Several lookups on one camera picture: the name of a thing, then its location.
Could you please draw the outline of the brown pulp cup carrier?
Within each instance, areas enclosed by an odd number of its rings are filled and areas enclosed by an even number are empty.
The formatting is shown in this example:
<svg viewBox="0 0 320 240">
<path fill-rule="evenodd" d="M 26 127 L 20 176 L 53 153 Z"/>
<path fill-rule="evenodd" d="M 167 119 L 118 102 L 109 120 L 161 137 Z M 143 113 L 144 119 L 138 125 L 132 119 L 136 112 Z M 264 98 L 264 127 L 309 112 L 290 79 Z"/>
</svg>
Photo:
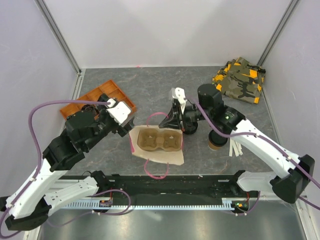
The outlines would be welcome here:
<svg viewBox="0 0 320 240">
<path fill-rule="evenodd" d="M 177 152 L 181 150 L 183 135 L 170 129 L 145 128 L 138 133 L 137 145 L 144 151 Z"/>
</svg>

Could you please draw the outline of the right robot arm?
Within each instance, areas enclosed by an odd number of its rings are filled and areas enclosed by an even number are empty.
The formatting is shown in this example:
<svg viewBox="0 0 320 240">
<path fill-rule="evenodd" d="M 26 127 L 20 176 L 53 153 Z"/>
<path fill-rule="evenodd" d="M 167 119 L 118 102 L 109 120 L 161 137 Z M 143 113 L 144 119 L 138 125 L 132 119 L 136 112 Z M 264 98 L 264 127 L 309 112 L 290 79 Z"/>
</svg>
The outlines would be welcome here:
<svg viewBox="0 0 320 240">
<path fill-rule="evenodd" d="M 240 197 L 251 191 L 271 192 L 293 204 L 314 181 L 315 160 L 311 156 L 293 153 L 266 136 L 242 113 L 227 106 L 213 84 L 200 85 L 197 100 L 187 99 L 180 87 L 172 88 L 169 98 L 172 107 L 159 124 L 160 128 L 181 130 L 192 135 L 198 129 L 198 122 L 206 120 L 212 128 L 208 140 L 213 147 L 219 148 L 227 141 L 235 141 L 271 168 L 271 172 L 238 171 L 235 181 L 229 184 L 233 196 Z"/>
</svg>

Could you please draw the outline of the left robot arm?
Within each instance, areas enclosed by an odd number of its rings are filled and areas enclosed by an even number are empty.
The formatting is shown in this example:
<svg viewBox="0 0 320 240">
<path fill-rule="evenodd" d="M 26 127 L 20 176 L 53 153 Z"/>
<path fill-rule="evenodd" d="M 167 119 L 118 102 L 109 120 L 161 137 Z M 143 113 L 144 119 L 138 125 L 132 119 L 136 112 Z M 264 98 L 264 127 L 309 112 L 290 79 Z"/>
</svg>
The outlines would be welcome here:
<svg viewBox="0 0 320 240">
<path fill-rule="evenodd" d="M 29 178 L 11 196 L 0 199 L 4 212 L 1 221 L 10 231 L 30 231 L 47 221 L 64 206 L 85 198 L 104 197 L 111 192 L 109 180 L 102 171 L 66 188 L 49 192 L 52 185 L 85 158 L 109 133 L 125 136 L 133 127 L 131 108 L 124 102 L 102 94 L 92 102 L 98 113 L 79 110 L 67 117 L 62 133 L 43 152 Z"/>
</svg>

